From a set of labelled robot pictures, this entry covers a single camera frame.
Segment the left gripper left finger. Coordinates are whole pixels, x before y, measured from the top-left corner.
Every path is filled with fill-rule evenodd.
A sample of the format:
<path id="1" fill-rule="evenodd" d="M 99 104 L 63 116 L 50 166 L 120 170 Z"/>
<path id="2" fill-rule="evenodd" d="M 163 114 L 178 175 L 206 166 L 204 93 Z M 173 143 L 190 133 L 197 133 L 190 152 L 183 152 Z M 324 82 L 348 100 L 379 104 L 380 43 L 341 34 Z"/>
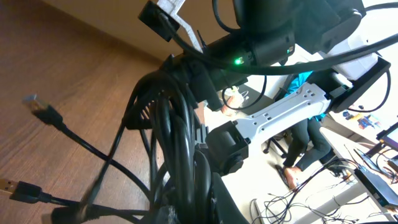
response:
<path id="1" fill-rule="evenodd" d="M 156 210 L 152 217 L 152 224 L 180 224 L 175 207 L 167 205 Z"/>

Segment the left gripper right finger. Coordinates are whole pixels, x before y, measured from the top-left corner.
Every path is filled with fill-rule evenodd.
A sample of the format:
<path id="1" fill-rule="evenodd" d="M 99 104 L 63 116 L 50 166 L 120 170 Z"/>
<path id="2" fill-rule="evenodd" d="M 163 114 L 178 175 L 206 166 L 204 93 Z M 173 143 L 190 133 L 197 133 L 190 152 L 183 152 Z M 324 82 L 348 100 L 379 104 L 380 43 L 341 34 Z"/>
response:
<path id="1" fill-rule="evenodd" d="M 211 222 L 216 224 L 248 224 L 221 176 L 214 172 L 211 176 Z"/>

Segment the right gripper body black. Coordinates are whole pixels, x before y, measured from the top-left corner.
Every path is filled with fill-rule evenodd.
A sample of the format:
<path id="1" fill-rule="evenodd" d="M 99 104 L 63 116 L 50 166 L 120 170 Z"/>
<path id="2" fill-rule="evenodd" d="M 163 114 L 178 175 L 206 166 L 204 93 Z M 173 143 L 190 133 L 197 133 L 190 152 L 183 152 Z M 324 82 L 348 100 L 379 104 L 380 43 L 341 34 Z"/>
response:
<path id="1" fill-rule="evenodd" d="M 184 50 L 170 56 L 161 70 L 178 77 L 190 90 L 190 100 L 207 101 L 218 110 L 216 93 L 247 82 L 253 67 L 284 65 L 299 45 L 311 54 L 327 52 L 349 37 L 363 18 L 362 1 L 233 1 L 237 27 L 220 18 L 228 34 L 203 46 L 198 56 Z"/>

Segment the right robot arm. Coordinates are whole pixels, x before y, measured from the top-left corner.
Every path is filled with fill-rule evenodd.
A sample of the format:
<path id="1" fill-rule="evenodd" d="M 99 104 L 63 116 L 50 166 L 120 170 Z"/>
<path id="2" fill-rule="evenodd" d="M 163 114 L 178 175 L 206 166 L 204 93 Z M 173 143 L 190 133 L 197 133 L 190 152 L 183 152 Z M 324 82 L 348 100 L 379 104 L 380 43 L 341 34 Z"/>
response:
<path id="1" fill-rule="evenodd" d="M 231 46 L 235 58 L 227 60 L 211 53 L 230 46 L 229 39 L 202 50 L 195 37 L 186 43 L 177 34 L 179 27 L 192 31 L 178 15 L 181 1 L 159 1 L 155 13 L 186 53 L 220 70 L 208 83 L 213 90 L 223 90 L 245 75 L 311 72 L 312 76 L 286 98 L 209 134 L 206 162 L 221 174 L 230 173 L 234 158 L 245 157 L 256 139 L 269 139 L 308 116 L 340 110 L 356 100 L 376 74 L 381 62 L 377 50 L 397 42 L 391 36 L 351 50 L 342 48 L 367 13 L 361 1 L 235 1 L 233 5 L 238 28 L 228 33 L 237 42 Z"/>

